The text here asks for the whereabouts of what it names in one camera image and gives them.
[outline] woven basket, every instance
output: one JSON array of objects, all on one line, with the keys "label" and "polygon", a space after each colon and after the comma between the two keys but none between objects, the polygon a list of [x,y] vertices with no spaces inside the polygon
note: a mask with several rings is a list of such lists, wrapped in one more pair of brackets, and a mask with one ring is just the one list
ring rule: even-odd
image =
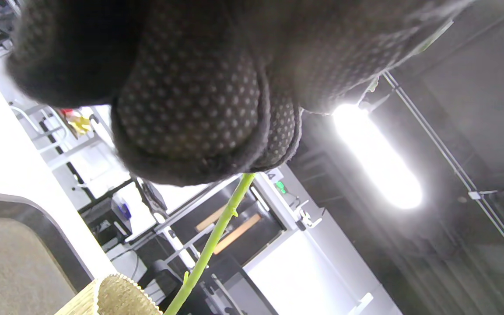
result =
[{"label": "woven basket", "polygon": [[130,278],[95,279],[56,315],[161,315],[152,299]]}]

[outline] white table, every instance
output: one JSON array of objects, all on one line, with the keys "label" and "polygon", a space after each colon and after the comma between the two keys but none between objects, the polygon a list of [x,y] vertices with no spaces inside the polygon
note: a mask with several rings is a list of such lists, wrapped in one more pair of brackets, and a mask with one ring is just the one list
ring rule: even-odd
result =
[{"label": "white table", "polygon": [[1,93],[0,193],[30,199],[44,209],[93,277],[116,272]]}]

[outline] metal frame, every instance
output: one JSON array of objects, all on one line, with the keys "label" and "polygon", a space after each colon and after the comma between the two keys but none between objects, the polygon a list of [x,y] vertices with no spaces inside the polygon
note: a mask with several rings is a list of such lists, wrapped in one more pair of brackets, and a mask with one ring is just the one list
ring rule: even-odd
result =
[{"label": "metal frame", "polygon": [[292,214],[293,210],[286,203],[283,196],[276,190],[268,177],[264,173],[258,173],[256,174],[253,184],[254,188],[256,188],[260,194],[260,196],[256,196],[256,198],[265,202],[274,211],[285,227],[285,230],[262,251],[260,251],[260,253],[256,254],[256,256],[248,261],[246,265],[244,265],[243,269],[246,272],[254,269],[254,267],[256,267],[262,260],[266,259],[270,253],[275,251],[286,240],[292,237],[294,233],[299,231],[296,219]]}]

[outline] fluorescent light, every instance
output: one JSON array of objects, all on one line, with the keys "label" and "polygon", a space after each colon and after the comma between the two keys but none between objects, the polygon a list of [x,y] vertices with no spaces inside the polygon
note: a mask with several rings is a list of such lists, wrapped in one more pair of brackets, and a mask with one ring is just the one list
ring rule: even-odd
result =
[{"label": "fluorescent light", "polygon": [[417,207],[421,186],[384,135],[356,105],[339,106],[333,114],[338,134],[358,158],[374,185],[400,209]]}]

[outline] white wall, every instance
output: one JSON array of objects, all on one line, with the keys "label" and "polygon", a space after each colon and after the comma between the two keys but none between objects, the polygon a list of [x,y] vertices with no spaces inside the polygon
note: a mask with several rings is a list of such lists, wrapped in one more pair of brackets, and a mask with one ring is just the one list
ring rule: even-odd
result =
[{"label": "white wall", "polygon": [[[280,171],[286,189],[302,201],[310,200],[303,209],[310,213],[312,221],[318,219],[322,210],[292,171],[286,165]],[[294,197],[286,199],[291,202]],[[280,315],[401,315],[327,211],[314,229],[296,232],[248,275]],[[364,309],[352,311],[368,293],[372,301]]]},{"label": "white wall", "polygon": [[248,275],[279,315],[348,313],[356,301],[303,233],[295,233]]}]

